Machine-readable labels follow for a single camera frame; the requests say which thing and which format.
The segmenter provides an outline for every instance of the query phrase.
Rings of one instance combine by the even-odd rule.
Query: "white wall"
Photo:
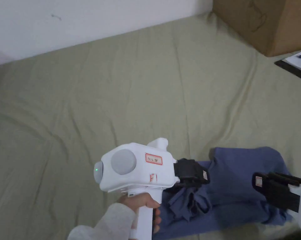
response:
[[[0,0],[0,64],[212,9],[213,0]]]

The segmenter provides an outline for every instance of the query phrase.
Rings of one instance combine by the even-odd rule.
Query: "small label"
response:
[[[150,183],[151,182],[157,182],[157,174],[154,174],[154,173],[152,173],[152,174],[150,174]]]
[[[262,187],[263,186],[263,178],[256,176],[256,186]]]
[[[151,155],[149,153],[146,153],[146,162],[162,165],[163,159],[160,156]]]
[[[205,180],[208,180],[207,173],[204,170],[203,170],[203,176],[204,176]]]

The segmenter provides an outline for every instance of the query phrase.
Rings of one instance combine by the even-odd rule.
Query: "white sleeve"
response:
[[[67,240],[128,240],[135,217],[135,212],[126,205],[114,203],[94,228],[77,226]]]

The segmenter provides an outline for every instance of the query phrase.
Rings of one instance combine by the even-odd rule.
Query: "red label sticker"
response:
[[[163,164],[163,159],[160,156],[151,155],[149,153],[146,153],[145,156],[146,156],[146,162],[148,162],[148,163],[153,163],[153,164],[158,164],[158,165]]]

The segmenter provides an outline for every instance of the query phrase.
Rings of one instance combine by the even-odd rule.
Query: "wrinkled fabric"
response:
[[[201,188],[163,193],[161,230],[169,239],[221,230],[246,223],[283,225],[291,216],[266,202],[252,187],[254,172],[289,174],[280,153],[270,147],[215,148],[212,161],[199,162],[211,177]]]

